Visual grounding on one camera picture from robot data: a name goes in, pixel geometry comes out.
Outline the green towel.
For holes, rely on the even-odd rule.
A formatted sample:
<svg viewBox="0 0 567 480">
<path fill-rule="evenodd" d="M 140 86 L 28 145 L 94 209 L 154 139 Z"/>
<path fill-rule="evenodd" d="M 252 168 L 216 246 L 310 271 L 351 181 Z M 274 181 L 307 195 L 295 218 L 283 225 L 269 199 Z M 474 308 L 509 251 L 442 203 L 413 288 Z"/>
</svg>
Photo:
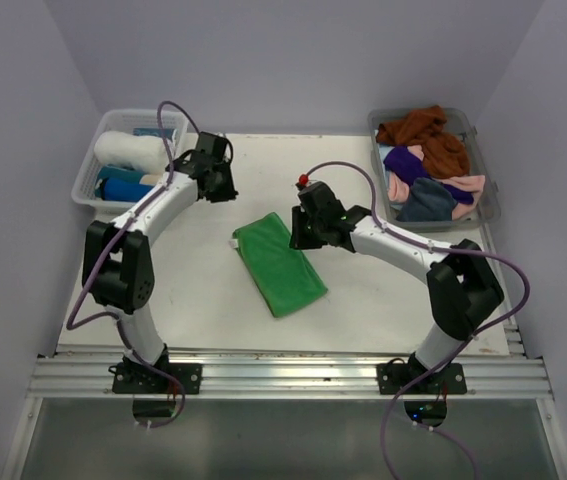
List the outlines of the green towel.
<svg viewBox="0 0 567 480">
<path fill-rule="evenodd" d="M 302 251 L 289 246 L 291 232 L 277 213 L 237 228 L 238 252 L 274 318 L 282 318 L 320 300 L 328 288 Z"/>
</svg>

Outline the white towel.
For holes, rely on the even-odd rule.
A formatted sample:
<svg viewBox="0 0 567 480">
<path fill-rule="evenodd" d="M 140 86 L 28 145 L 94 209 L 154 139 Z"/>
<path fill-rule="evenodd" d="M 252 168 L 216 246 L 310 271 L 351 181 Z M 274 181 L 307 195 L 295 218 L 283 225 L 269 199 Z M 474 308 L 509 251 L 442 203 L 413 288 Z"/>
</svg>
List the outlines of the white towel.
<svg viewBox="0 0 567 480">
<path fill-rule="evenodd" d="M 119 131 L 106 131 L 96 140 L 93 152 L 104 166 L 116 166 L 148 174 L 161 174 L 175 156 L 175 146 L 150 136 L 134 136 Z"/>
</svg>

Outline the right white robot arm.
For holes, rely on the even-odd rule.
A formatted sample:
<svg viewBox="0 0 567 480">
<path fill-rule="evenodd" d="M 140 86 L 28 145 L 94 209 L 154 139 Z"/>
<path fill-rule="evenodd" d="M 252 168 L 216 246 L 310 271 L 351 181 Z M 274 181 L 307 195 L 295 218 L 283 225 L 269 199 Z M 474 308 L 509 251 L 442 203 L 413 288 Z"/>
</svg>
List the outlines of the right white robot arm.
<svg viewBox="0 0 567 480">
<path fill-rule="evenodd" d="M 497 309 L 503 290 L 482 250 L 473 241 L 432 242 L 389 225 L 359 205 L 345 209 L 322 181 L 297 183 L 290 247 L 341 248 L 381 260 L 426 285 L 434 325 L 408 360 L 414 389 L 431 392 L 444 380 L 448 356 Z"/>
</svg>

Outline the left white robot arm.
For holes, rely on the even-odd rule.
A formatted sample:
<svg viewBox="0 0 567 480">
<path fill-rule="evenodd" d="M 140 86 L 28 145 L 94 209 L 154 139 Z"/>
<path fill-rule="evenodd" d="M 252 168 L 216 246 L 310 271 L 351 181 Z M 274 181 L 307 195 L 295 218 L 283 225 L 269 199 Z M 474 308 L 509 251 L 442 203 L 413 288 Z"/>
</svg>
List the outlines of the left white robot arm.
<svg viewBox="0 0 567 480">
<path fill-rule="evenodd" d="M 178 215 L 200 200 L 238 197 L 231 141 L 202 132 L 195 147 L 168 163 L 149 193 L 110 222 L 94 221 L 86 232 L 82 290 L 66 328 L 109 317 L 124 345 L 124 365 L 148 392 L 164 390 L 171 379 L 167 346 L 158 334 L 149 301 L 155 286 L 152 246 Z"/>
</svg>

